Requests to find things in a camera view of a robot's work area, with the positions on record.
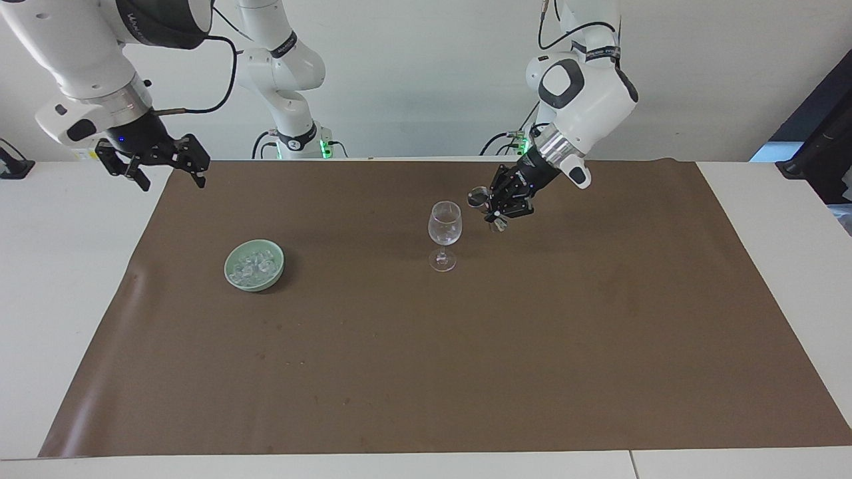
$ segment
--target ice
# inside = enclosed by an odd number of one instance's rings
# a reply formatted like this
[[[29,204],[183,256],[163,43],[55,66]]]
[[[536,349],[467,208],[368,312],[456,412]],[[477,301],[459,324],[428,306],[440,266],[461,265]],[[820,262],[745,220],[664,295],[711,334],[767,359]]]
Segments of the ice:
[[[252,288],[271,280],[279,270],[280,265],[275,262],[275,255],[270,250],[255,251],[241,257],[227,277],[236,286]]]

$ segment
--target white tabletop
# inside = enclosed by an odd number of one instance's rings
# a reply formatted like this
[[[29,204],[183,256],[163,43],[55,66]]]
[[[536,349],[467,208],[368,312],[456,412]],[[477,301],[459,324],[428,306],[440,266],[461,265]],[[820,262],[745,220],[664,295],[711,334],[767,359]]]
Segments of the white tabletop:
[[[771,164],[699,167],[852,422],[846,367],[852,364],[852,239],[806,183],[784,180]],[[170,171],[147,173],[149,193],[110,177],[97,163],[41,163],[22,182],[0,182],[0,458],[37,455]],[[146,476],[181,477],[627,479],[636,476],[634,463],[641,479],[787,478],[805,471],[847,478],[852,447],[45,459],[0,462],[0,477],[132,477],[144,470]]]

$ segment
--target glass base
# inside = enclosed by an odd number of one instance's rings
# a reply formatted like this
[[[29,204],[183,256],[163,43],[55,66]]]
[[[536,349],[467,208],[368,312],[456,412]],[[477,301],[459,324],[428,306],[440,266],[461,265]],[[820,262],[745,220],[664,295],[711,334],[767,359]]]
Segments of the glass base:
[[[456,255],[447,248],[438,248],[429,254],[429,266],[435,271],[445,273],[456,267]]]

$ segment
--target green bowl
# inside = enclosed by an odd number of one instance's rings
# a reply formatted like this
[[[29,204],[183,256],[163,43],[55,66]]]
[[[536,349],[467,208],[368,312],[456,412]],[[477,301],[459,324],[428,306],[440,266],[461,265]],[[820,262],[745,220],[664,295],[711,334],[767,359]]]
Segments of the green bowl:
[[[281,268],[278,269],[278,273],[273,276],[269,281],[258,286],[245,287],[235,285],[233,281],[231,281],[231,278],[228,277],[228,273],[231,272],[237,261],[242,257],[247,257],[256,252],[264,250],[270,250],[274,256],[274,261],[277,264],[281,265]],[[253,239],[251,241],[246,241],[242,245],[237,246],[233,251],[231,251],[231,254],[227,255],[227,259],[225,260],[225,279],[228,283],[230,283],[231,286],[239,290],[247,292],[259,292],[268,289],[281,278],[281,275],[284,273],[285,265],[286,258],[280,246],[276,245],[268,239]]]

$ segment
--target wine glass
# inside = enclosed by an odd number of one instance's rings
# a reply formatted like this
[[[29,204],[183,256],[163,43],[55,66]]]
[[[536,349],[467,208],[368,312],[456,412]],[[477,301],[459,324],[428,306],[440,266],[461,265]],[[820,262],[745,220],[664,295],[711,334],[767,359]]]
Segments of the wine glass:
[[[456,266],[456,255],[446,249],[462,235],[462,210],[451,201],[441,201],[432,207],[429,216],[429,237],[440,245],[429,255],[429,265],[435,271],[446,272]]]

